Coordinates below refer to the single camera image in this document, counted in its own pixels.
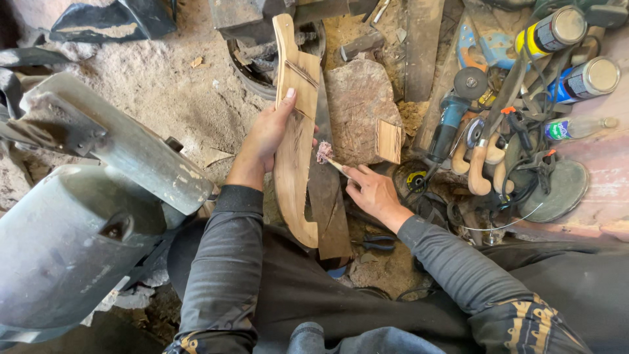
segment blue angle grinder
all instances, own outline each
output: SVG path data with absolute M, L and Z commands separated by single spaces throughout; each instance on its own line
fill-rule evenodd
M 440 165 L 449 157 L 450 148 L 457 138 L 463 115 L 472 106 L 472 101 L 478 100 L 485 91 L 487 91 L 487 74 L 479 68 L 465 67 L 456 74 L 454 88 L 441 100 L 440 106 L 443 110 L 441 120 L 428 148 L 430 161 Z

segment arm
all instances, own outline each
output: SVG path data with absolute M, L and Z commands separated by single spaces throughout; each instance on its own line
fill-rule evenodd
M 226 185 L 192 262 L 181 326 L 166 353 L 250 353 L 262 277 L 262 187 L 273 169 L 286 119 L 295 105 L 289 90 L 276 110 L 265 109 L 234 160 Z
M 400 205 L 390 178 L 365 166 L 345 168 L 360 185 L 347 193 L 398 235 L 466 313 L 474 339 L 489 352 L 589 353 L 561 315 L 519 280 L 441 227 Z

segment black pants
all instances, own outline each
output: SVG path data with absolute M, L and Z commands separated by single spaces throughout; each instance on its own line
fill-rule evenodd
M 170 249 L 168 271 L 181 299 L 206 223 L 193 222 Z M 467 314 L 445 292 L 414 302 L 363 294 L 334 281 L 291 239 L 282 229 L 265 226 L 254 352 L 286 352 L 292 331 L 306 321 L 323 326 L 330 345 L 393 326 L 447 353 L 482 352 Z M 559 310 L 593 352 L 629 352 L 629 245 L 551 242 L 479 250 Z

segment hand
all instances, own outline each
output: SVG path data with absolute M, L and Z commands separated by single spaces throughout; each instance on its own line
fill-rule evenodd
M 264 174 L 273 170 L 274 154 L 284 138 L 286 119 L 292 113 L 295 102 L 297 92 L 289 88 L 277 109 L 273 104 L 260 112 L 231 166 L 226 184 L 262 190 Z M 316 144 L 316 139 L 313 139 L 313 146 Z
M 354 184 L 347 183 L 347 194 L 356 205 L 380 220 L 389 230 L 397 234 L 402 224 L 414 215 L 399 203 L 393 180 L 389 177 L 377 174 L 364 165 L 359 165 L 358 169 L 343 166 L 343 170 L 360 184 L 358 190 Z

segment black sleeve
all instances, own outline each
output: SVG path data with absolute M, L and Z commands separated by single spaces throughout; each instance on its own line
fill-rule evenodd
M 181 307 L 181 326 L 165 353 L 251 353 L 251 320 L 262 277 L 261 191 L 226 185 L 197 255 Z
M 462 239 L 417 215 L 398 238 L 468 320 L 476 342 L 491 353 L 590 353 L 562 316 L 519 280 Z

